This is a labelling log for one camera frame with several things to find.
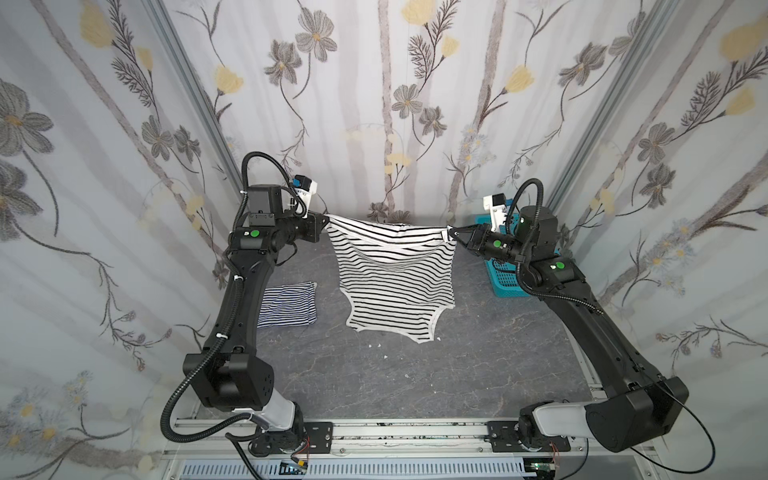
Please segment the blue white striped tank top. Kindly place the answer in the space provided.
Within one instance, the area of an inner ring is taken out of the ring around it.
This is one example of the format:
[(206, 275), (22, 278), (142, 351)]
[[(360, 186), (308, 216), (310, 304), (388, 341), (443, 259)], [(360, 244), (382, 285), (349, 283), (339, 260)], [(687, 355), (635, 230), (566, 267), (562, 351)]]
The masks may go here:
[(257, 328), (302, 327), (317, 321), (316, 282), (265, 289)]

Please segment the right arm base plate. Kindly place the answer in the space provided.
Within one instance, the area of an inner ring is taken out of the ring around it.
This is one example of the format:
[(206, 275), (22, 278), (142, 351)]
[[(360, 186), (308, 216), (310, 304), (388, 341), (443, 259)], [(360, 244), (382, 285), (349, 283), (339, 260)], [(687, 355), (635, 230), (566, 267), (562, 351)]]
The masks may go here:
[(543, 437), (523, 442), (516, 420), (488, 421), (486, 440), (493, 453), (554, 453), (570, 452), (571, 445), (564, 437)]

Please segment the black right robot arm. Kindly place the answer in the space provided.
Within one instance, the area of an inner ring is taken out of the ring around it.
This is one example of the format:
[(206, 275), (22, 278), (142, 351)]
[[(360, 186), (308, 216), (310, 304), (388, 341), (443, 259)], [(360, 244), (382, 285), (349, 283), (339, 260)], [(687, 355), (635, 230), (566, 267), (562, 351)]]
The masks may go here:
[(597, 373), (606, 397), (593, 402), (539, 402), (521, 410), (523, 443), (556, 436), (594, 440), (619, 453), (668, 434), (689, 408), (689, 390), (678, 377), (667, 378), (629, 342), (600, 306), (575, 261), (557, 253), (557, 219), (544, 207), (537, 178), (533, 204), (511, 203), (505, 230), (488, 224), (451, 227), (449, 237), (486, 261), (513, 265), (518, 286), (543, 301), (566, 326)]

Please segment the aluminium mounting rail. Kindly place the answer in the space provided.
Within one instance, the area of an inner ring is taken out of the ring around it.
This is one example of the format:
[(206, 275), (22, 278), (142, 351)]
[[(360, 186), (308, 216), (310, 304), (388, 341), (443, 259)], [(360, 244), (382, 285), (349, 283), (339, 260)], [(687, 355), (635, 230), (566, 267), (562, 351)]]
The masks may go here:
[(334, 424), (329, 454), (313, 454), (330, 459), (356, 457), (417, 458), (417, 457), (501, 457), (540, 456), (566, 460), (591, 458), (612, 453), (595, 440), (567, 438), (570, 452), (554, 453), (493, 453), (486, 440), (488, 421), (508, 421), (483, 418), (440, 419), (330, 419)]

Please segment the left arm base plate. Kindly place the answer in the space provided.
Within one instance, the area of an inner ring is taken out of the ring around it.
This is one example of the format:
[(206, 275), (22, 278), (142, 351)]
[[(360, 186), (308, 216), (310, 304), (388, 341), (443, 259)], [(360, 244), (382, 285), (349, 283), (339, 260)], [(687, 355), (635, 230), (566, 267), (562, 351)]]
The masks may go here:
[(255, 457), (284, 454), (329, 454), (332, 446), (332, 422), (306, 422), (301, 429), (268, 431), (248, 444)]

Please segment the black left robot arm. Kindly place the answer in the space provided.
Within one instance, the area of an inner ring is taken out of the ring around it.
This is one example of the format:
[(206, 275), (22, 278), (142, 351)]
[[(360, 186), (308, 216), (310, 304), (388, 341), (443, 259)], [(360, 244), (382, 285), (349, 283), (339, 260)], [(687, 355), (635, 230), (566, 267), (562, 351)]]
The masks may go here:
[[(267, 283), (280, 265), (283, 248), (316, 243), (329, 222), (310, 210), (313, 182), (290, 177), (271, 155), (253, 151), (241, 163), (241, 201), (223, 260), (230, 272), (218, 317), (198, 353), (185, 357), (184, 378), (164, 406), (159, 427), (177, 444), (207, 439), (238, 422), (255, 427), (250, 435), (229, 435), (236, 447), (266, 456), (296, 451), (308, 444), (297, 403), (275, 388), (271, 365), (257, 355), (257, 325)], [(187, 389), (201, 404), (228, 413), (228, 418), (196, 433), (173, 427), (173, 411)]]

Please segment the teal plastic basket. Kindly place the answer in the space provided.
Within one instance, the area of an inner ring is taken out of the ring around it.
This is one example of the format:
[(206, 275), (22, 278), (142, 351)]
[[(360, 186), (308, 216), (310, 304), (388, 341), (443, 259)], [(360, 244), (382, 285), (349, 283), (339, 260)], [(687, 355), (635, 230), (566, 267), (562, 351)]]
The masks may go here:
[[(507, 200), (507, 213), (511, 201)], [(478, 224), (490, 224), (488, 212), (477, 215), (475, 221)], [(486, 270), (489, 275), (491, 287), (496, 297), (499, 298), (519, 298), (527, 297), (528, 294), (517, 283), (515, 266), (511, 263), (499, 263), (497, 260), (485, 262)]]

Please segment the black white striped tank top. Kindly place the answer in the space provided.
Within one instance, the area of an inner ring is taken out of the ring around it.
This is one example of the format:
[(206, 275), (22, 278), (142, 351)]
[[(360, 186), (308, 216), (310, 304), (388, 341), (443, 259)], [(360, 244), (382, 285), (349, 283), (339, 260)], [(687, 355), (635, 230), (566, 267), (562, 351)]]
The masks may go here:
[(339, 288), (351, 306), (346, 325), (357, 332), (398, 334), (418, 344), (433, 341), (440, 316), (455, 307), (456, 242), (448, 229), (331, 215), (327, 232)]

